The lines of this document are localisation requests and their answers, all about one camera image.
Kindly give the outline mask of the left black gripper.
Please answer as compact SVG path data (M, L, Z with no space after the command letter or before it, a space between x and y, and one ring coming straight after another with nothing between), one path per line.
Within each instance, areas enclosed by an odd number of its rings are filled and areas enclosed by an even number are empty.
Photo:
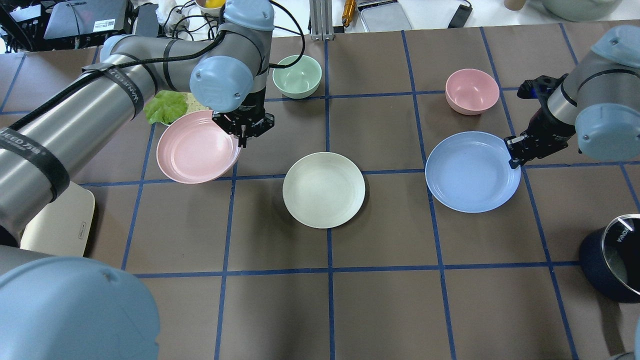
M275 117L265 110L265 98L265 92L251 92L240 107L215 112L212 121L226 134L238 137L238 146L246 149L249 138L260 137L275 127Z

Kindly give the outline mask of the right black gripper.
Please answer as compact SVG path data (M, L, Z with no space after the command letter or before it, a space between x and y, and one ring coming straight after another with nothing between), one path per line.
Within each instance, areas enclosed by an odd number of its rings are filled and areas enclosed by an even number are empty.
M530 153L556 153L566 148L568 141L576 134L575 126L560 121L550 110L548 102L553 93L560 90L567 76L560 78L541 75L525 80L519 85L517 96L523 100L538 100L540 109L530 119L528 127L519 136L503 139L510 160L509 166L515 170L531 161Z

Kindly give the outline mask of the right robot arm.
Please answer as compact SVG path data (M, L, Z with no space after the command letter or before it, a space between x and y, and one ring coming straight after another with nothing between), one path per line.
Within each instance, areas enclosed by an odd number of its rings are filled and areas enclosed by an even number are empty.
M517 96L540 107L526 130L503 139L513 169L564 150L622 162L640 153L640 29L610 28L570 73L525 80Z

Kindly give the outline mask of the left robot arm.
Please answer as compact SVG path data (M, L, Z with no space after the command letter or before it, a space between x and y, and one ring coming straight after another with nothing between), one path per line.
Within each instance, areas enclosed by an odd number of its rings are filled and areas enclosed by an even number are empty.
M227 0L215 39L113 36L98 64L1 130L1 358L155 360L160 317L136 276L83 256L18 248L19 233L160 90L190 92L245 147L265 112L268 0Z

